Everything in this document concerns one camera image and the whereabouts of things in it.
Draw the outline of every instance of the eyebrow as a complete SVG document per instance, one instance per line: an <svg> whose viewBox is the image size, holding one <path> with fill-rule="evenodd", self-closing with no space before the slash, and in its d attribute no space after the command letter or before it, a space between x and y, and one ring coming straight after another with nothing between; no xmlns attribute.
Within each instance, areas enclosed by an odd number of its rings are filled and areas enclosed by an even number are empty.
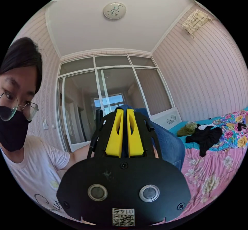
<svg viewBox="0 0 248 230"><path fill-rule="evenodd" d="M20 88L20 85L17 83L17 81L12 78L12 77L8 77L5 79L6 82L8 83L11 83L15 88L19 89ZM29 96L34 96L35 95L35 92L34 91L28 91L27 92L27 95Z"/></svg>

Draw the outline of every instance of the bed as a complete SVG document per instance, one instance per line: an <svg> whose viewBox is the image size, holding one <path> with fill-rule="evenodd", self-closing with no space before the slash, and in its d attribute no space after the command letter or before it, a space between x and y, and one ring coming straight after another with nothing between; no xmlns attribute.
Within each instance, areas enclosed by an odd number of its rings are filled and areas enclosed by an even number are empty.
<svg viewBox="0 0 248 230"><path fill-rule="evenodd" d="M205 157L199 156L197 143L185 143L185 137L180 137L185 145L185 158L182 173L188 183L191 200L178 220L189 216L210 204L228 186L239 169L247 150L248 129L237 130L237 122L248 115L248 107L239 112L233 112L210 120L197 121L199 124L214 123L222 128L220 141L210 148ZM187 122L181 122L169 131L176 135L177 131Z"/></svg>

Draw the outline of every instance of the qr code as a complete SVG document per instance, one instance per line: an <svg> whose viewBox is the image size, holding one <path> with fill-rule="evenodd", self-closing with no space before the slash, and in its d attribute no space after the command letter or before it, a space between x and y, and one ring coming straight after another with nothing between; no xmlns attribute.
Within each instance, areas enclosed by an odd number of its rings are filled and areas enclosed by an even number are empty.
<svg viewBox="0 0 248 230"><path fill-rule="evenodd" d="M113 226L134 226L134 215L113 215Z"/></svg>

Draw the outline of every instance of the screw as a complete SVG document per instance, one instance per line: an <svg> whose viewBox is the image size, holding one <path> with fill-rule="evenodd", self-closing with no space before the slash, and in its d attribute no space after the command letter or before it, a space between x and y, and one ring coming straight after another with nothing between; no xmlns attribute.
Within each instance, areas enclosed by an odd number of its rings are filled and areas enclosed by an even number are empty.
<svg viewBox="0 0 248 230"><path fill-rule="evenodd" d="M182 203L180 203L178 206L177 206L177 209L178 210L181 210L181 209L183 209L185 207L185 204L182 202Z"/></svg>
<svg viewBox="0 0 248 230"><path fill-rule="evenodd" d="M126 169L128 167L128 164L126 162L122 162L120 164L121 169Z"/></svg>
<svg viewBox="0 0 248 230"><path fill-rule="evenodd" d="M70 206L69 206L69 204L67 203L67 202L64 202L64 206L65 206L65 208L69 208Z"/></svg>

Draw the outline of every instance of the sticker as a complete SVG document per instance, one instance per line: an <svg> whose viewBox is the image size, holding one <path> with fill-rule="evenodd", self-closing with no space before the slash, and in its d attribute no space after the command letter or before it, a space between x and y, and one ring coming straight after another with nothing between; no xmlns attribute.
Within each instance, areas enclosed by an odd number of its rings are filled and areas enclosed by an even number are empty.
<svg viewBox="0 0 248 230"><path fill-rule="evenodd" d="M134 209L112 209L112 219L114 227L135 226Z"/></svg>

